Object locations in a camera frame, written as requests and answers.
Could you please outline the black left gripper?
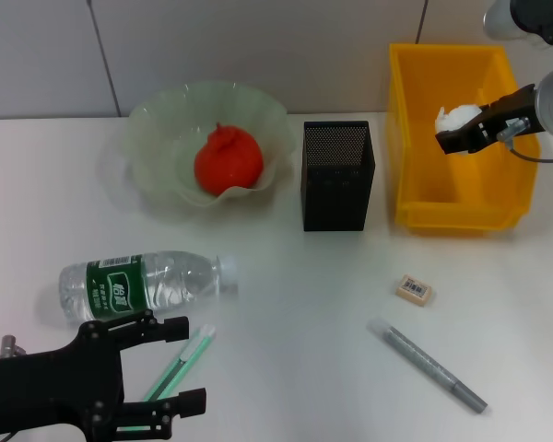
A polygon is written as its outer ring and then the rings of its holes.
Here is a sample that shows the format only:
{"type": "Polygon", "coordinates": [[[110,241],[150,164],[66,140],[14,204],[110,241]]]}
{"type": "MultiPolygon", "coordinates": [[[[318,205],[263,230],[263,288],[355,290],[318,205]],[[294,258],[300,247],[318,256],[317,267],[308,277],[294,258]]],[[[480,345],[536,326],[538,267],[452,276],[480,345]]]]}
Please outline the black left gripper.
{"type": "Polygon", "coordinates": [[[0,358],[0,435],[67,424],[87,441],[169,440],[174,417],[206,412],[206,389],[123,403],[120,350],[189,337],[187,317],[158,321],[146,309],[86,322],[62,348],[0,358]]]}

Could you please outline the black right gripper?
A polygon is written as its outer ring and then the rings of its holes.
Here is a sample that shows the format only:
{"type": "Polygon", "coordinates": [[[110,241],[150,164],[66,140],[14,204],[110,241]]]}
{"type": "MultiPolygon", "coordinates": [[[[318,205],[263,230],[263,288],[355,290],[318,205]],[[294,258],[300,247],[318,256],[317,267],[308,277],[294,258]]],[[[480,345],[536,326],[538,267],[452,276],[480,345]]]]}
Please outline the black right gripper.
{"type": "Polygon", "coordinates": [[[510,95],[481,105],[484,117],[484,131],[479,121],[474,119],[453,131],[443,131],[435,135],[445,155],[466,152],[475,154],[499,141],[498,134],[516,122],[526,122],[519,135],[539,132],[539,120],[535,110],[535,84],[530,84],[510,95]]]}

